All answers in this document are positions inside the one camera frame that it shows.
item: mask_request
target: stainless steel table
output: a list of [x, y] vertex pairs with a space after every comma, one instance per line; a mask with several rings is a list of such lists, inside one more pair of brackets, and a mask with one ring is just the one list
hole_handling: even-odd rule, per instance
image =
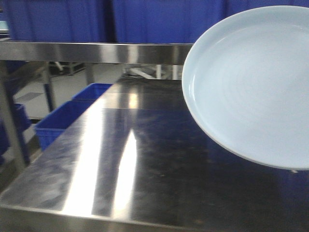
[[3, 231], [304, 232], [309, 172], [209, 139], [180, 81], [121, 79], [0, 197]]

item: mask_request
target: metal shelf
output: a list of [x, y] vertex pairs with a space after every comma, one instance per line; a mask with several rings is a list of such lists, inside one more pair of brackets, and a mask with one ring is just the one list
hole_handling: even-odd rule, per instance
[[2, 41], [0, 60], [183, 65], [192, 44]]

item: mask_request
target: blue plastic crate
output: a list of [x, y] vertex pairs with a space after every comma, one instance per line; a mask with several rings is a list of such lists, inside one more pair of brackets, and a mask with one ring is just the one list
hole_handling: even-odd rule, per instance
[[23, 104], [15, 104], [16, 107], [16, 117], [18, 121], [18, 126], [21, 131], [27, 130], [31, 126], [31, 120], [28, 118], [25, 106]]
[[[16, 112], [14, 116], [18, 122], [18, 127], [20, 131], [25, 131], [31, 126], [31, 121], [27, 117], [27, 113], [25, 110], [24, 105], [22, 104], [15, 104]], [[0, 155], [6, 152], [8, 147], [10, 146], [3, 120], [0, 117]]]
[[309, 7], [308, 0], [226, 0], [226, 16], [253, 8], [275, 5], [293, 5]]
[[113, 0], [113, 7], [121, 43], [193, 43], [224, 16], [224, 0]]
[[42, 150], [45, 150], [90, 105], [89, 101], [68, 101], [35, 126]]
[[3, 13], [0, 13], [0, 21], [5, 21]]
[[2, 6], [13, 40], [106, 42], [107, 1], [2, 0]]
[[86, 88], [84, 88], [82, 91], [74, 95], [72, 97], [72, 100], [94, 102], [111, 86], [111, 84], [92, 83]]
[[0, 118], [0, 156], [6, 152], [10, 143], [5, 132], [3, 121]]

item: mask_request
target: plate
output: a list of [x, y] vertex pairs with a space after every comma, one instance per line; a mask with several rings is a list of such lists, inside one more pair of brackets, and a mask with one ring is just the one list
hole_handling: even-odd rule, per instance
[[207, 30], [183, 68], [198, 125], [245, 159], [309, 169], [309, 8], [271, 6]]

